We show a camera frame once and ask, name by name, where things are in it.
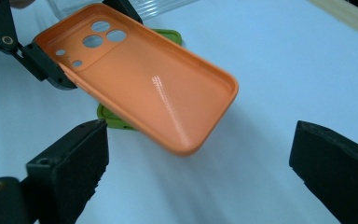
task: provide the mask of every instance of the phone case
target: phone case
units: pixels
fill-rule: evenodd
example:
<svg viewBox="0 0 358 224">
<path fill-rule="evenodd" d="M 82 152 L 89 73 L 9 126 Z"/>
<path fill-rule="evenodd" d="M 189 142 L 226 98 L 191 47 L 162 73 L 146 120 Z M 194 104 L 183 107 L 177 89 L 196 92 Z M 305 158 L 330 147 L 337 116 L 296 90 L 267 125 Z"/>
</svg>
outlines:
<svg viewBox="0 0 358 224">
<path fill-rule="evenodd" d="M 153 31 L 156 31 L 160 35 L 165 36 L 178 45 L 182 45 L 182 36 L 177 31 L 164 29 L 153 29 Z M 104 107 L 104 105 L 98 104 L 97 116 L 99 119 L 106 120 L 108 128 L 135 131 L 135 129 L 132 128 L 130 124 L 112 113 L 112 111 Z"/>
<path fill-rule="evenodd" d="M 78 87 L 177 155 L 201 147 L 239 88 L 230 74 L 104 4 L 34 42 Z"/>
</svg>

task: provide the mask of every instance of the black rubber pad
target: black rubber pad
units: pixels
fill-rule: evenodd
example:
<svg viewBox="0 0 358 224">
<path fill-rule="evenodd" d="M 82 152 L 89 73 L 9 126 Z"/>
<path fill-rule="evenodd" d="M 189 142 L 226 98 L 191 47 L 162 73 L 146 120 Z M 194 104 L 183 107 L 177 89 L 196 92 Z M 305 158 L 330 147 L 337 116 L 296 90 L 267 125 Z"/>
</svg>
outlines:
<svg viewBox="0 0 358 224">
<path fill-rule="evenodd" d="M 289 164 L 341 223 L 358 224 L 358 144 L 299 121 Z"/>
</svg>

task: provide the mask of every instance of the black clamp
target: black clamp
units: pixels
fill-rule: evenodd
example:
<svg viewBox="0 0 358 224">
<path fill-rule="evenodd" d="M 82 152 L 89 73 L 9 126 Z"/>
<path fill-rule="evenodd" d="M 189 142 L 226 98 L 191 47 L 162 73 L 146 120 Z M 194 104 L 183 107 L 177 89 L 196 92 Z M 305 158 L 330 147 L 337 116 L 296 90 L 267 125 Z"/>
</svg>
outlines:
<svg viewBox="0 0 358 224">
<path fill-rule="evenodd" d="M 143 23 L 128 0 L 104 0 L 103 3 Z M 61 90 L 76 88 L 62 69 L 36 43 L 25 47 L 19 43 L 8 0 L 0 0 L 0 51 L 12 55 L 39 81 L 46 79 L 51 85 Z"/>
<path fill-rule="evenodd" d="M 108 163 L 105 121 L 78 125 L 30 160 L 21 182 L 0 177 L 0 223 L 76 223 Z"/>
<path fill-rule="evenodd" d="M 358 224 L 358 144 L 323 126 L 299 121 L 289 164 L 343 224 Z"/>
</svg>

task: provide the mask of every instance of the white table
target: white table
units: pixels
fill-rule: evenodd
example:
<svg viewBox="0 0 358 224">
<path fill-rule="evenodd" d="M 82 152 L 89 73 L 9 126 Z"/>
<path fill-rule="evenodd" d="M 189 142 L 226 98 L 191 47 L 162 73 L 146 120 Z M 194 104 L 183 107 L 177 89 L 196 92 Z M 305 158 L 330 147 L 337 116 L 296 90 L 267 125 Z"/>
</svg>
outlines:
<svg viewBox="0 0 358 224">
<path fill-rule="evenodd" d="M 13 13 L 23 44 L 57 21 L 41 0 Z M 288 160 L 300 119 L 358 143 L 358 33 L 304 0 L 199 0 L 145 25 L 180 32 L 240 92 L 188 158 L 109 130 L 110 164 L 77 223 L 338 223 Z M 26 177 L 25 163 L 97 119 L 97 105 L 0 53 L 0 176 Z"/>
</svg>

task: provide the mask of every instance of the camera cutout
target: camera cutout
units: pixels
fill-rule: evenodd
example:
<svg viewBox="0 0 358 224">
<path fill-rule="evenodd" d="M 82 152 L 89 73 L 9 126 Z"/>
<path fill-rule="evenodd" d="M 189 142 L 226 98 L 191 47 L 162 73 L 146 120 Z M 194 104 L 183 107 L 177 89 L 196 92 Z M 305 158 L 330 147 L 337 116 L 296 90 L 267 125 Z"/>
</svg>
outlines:
<svg viewBox="0 0 358 224">
<path fill-rule="evenodd" d="M 94 32 L 105 32 L 110 28 L 110 24 L 107 21 L 96 21 L 91 25 L 91 30 Z"/>
<path fill-rule="evenodd" d="M 83 64 L 83 62 L 80 60 L 76 60 L 76 61 L 72 62 L 73 67 L 80 67 L 82 64 Z"/>
<path fill-rule="evenodd" d="M 62 55 L 64 55 L 65 53 L 66 53 L 66 51 L 65 51 L 64 49 L 59 49 L 59 50 L 56 51 L 56 55 L 57 55 L 57 56 L 62 56 Z"/>
<path fill-rule="evenodd" d="M 106 37 L 108 40 L 113 42 L 120 42 L 126 38 L 127 34 L 122 30 L 113 30 L 107 33 Z"/>
<path fill-rule="evenodd" d="M 91 49 L 100 47 L 102 43 L 103 39 L 98 35 L 89 35 L 83 39 L 83 45 Z"/>
</svg>

